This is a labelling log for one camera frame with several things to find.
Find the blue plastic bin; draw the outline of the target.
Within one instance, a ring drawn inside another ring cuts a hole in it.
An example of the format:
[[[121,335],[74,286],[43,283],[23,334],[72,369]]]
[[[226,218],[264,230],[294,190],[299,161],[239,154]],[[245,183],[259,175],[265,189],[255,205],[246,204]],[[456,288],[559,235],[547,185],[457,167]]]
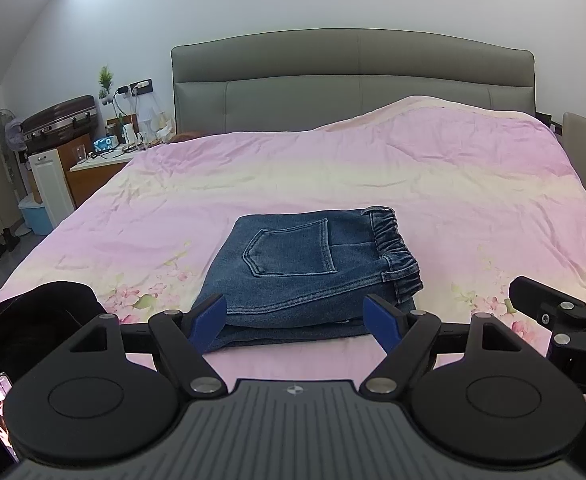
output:
[[[37,203],[33,194],[28,194],[19,203],[25,225],[36,235],[47,236],[54,229],[43,204]]]

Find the dark maroon suitcase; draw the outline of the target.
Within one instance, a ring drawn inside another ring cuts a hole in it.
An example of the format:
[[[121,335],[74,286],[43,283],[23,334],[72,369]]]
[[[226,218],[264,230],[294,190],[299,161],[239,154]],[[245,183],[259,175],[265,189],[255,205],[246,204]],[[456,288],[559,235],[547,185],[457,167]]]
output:
[[[93,96],[79,96],[47,107],[21,122],[29,155],[58,148],[80,136],[92,136],[98,127]]]

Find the grey upholstered headboard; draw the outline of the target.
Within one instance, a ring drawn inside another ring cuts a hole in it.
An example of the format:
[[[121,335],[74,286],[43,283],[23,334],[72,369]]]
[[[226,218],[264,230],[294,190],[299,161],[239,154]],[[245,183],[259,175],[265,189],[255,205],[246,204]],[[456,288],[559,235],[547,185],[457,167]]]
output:
[[[261,32],[171,50],[181,132],[307,131],[408,96],[536,111],[532,52],[407,30]]]

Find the black wall socket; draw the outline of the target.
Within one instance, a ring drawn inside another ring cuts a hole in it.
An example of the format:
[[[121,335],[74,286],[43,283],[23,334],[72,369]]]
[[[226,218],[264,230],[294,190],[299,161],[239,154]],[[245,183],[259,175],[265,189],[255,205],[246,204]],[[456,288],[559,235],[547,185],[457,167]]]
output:
[[[142,96],[143,94],[153,92],[153,82],[150,78],[142,79],[130,84],[130,92],[133,96]]]

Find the white cabinet door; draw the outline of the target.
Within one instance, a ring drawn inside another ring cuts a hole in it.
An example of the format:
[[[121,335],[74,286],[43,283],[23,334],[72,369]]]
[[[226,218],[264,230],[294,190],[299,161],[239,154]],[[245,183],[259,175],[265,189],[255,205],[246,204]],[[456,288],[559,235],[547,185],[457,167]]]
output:
[[[28,162],[49,220],[55,229],[75,210],[59,153],[57,150],[49,150],[33,154]]]

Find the white standing fan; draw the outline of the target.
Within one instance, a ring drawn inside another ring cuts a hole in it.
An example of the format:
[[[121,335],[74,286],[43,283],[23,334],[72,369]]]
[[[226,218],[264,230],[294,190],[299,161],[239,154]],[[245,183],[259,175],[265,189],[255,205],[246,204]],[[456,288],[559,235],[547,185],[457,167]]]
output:
[[[18,200],[28,195],[22,177],[21,156],[26,153],[21,122],[11,110],[0,109],[0,156]]]

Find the small green potted plant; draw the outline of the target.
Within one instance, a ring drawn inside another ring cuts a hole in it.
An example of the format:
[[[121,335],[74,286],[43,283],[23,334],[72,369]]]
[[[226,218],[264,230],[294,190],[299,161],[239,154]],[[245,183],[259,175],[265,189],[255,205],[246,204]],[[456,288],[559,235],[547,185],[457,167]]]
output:
[[[112,107],[113,113],[116,114],[116,107],[114,104],[114,93],[113,93],[113,74],[110,72],[107,65],[103,65],[98,74],[99,82],[99,100],[103,106]]]

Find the wooden bedside table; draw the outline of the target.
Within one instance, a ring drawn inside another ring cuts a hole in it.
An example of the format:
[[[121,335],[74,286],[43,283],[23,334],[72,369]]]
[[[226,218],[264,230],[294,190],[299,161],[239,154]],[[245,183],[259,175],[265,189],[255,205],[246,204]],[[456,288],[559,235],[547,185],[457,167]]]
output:
[[[140,154],[139,150],[126,152],[124,148],[115,148],[92,156],[92,138],[88,133],[58,146],[57,151],[75,207],[85,203]]]

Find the pair of black shoes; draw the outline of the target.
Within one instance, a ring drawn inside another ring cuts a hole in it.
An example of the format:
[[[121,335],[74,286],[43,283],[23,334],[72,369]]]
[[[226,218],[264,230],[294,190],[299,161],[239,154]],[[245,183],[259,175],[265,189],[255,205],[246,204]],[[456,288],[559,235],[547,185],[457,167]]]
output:
[[[6,252],[13,252],[20,244],[20,237],[16,236],[10,228],[2,229],[2,240],[0,240],[0,259]]]

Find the blue denim pants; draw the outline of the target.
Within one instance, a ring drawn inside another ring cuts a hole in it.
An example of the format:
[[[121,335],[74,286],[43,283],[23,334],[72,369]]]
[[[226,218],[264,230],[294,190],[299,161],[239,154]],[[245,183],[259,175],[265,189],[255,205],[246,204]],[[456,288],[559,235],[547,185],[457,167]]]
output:
[[[239,218],[197,298],[227,302],[217,351],[361,336],[366,296],[407,311],[422,287],[395,212],[371,206]]]

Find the pink floral bed cover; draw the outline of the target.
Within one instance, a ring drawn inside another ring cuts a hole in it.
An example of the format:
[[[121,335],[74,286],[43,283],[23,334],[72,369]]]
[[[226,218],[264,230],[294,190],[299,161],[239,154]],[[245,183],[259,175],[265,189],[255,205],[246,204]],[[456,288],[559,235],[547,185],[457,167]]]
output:
[[[55,228],[0,289],[84,284],[122,322],[188,310],[246,214],[391,208],[418,260],[418,308],[446,322],[487,312],[538,350],[517,313],[525,275],[586,303],[586,191],[538,120],[407,98],[308,132],[235,132],[135,156]]]

